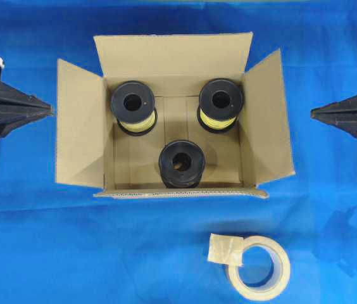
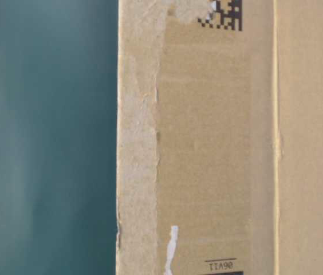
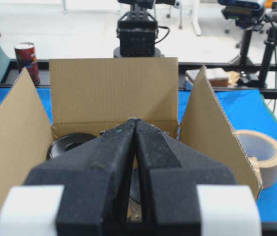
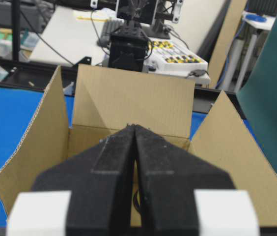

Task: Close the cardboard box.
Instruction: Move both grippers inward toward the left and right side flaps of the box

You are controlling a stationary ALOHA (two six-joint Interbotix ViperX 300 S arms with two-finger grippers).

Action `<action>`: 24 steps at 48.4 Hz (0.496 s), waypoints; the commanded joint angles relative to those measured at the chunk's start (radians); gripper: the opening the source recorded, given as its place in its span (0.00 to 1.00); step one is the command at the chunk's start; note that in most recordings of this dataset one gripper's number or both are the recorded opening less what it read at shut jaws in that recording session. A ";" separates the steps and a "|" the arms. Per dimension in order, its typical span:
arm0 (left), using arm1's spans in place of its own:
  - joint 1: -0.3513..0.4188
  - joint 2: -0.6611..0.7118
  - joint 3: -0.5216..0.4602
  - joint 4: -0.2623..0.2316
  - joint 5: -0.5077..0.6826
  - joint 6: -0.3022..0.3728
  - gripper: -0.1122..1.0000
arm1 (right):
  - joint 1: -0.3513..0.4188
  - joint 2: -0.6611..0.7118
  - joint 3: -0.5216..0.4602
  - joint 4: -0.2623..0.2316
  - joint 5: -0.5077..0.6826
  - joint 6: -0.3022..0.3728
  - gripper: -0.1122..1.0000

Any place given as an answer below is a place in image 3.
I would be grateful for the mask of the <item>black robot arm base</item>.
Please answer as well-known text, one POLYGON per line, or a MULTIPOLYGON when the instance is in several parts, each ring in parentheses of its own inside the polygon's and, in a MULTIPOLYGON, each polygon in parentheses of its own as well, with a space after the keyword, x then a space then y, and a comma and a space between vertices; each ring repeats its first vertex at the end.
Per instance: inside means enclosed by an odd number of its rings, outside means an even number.
POLYGON ((158 25, 158 21, 147 10, 156 4, 179 6, 174 0, 120 0, 119 3, 128 4, 130 10, 117 21, 116 34, 120 45, 115 48, 115 58, 161 57, 161 51, 155 47, 159 28, 168 32, 168 27, 158 25))

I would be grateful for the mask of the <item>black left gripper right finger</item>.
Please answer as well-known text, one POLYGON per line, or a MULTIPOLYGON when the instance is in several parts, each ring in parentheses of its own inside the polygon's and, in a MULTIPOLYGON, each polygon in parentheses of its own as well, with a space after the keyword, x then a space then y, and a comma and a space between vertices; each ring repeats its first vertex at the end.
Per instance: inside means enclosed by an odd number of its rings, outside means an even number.
POLYGON ((232 171, 161 129, 136 121, 144 236, 259 236, 250 188, 232 171))

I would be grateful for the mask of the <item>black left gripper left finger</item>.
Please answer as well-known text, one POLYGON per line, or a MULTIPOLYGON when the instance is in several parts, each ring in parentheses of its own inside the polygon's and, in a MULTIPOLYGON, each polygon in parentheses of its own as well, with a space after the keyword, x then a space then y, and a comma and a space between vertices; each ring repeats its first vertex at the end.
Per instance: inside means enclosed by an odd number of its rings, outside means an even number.
POLYGON ((101 236, 126 220, 136 121, 31 169, 10 189, 0 236, 101 236))

